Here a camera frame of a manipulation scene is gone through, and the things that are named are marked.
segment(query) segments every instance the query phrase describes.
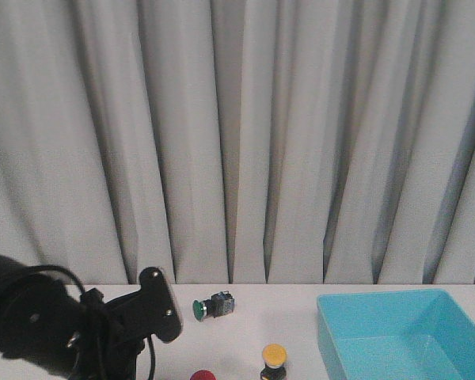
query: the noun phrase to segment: red button cap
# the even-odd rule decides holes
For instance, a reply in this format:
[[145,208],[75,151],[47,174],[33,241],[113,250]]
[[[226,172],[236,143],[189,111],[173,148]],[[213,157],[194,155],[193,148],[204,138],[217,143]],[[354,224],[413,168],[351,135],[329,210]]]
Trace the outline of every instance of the red button cap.
[[216,380],[216,377],[209,370],[198,370],[190,380]]

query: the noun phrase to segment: curtain fold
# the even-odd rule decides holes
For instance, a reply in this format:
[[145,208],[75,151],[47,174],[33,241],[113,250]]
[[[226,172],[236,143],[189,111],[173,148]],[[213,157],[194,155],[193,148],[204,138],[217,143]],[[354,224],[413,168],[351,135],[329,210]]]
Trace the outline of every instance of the curtain fold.
[[475,283],[475,1],[0,1],[0,253]]

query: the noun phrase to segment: light blue plastic tray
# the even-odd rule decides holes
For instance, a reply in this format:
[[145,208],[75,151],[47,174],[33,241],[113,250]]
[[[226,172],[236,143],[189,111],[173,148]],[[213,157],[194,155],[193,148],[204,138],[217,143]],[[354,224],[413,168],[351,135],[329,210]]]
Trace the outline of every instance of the light blue plastic tray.
[[475,380],[475,325],[442,290],[321,295],[331,380]]

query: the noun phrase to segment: table surface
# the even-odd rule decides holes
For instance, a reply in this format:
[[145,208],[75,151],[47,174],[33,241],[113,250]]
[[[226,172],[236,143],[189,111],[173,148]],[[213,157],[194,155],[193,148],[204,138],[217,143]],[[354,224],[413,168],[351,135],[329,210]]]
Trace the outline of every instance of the table surface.
[[[137,286],[97,286],[105,301],[136,291]],[[261,352],[270,343],[288,352],[287,377],[291,380],[329,379],[317,346],[318,295],[442,288],[447,290],[475,322],[475,285],[173,285],[183,332],[170,344],[154,338],[156,380],[189,380],[197,370],[212,371],[218,380],[253,380],[264,363]],[[232,314],[197,321],[192,302],[219,291],[236,300]],[[147,349],[138,359],[137,380],[147,378]],[[0,357],[0,380],[59,379],[22,360]]]

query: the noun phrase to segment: yellow button cap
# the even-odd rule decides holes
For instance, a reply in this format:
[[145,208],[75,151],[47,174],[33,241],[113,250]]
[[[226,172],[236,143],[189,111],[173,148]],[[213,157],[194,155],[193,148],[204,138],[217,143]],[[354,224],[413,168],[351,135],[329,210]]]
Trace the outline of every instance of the yellow button cap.
[[262,359],[270,368],[281,367],[287,361],[287,350],[279,344],[269,344],[262,350]]

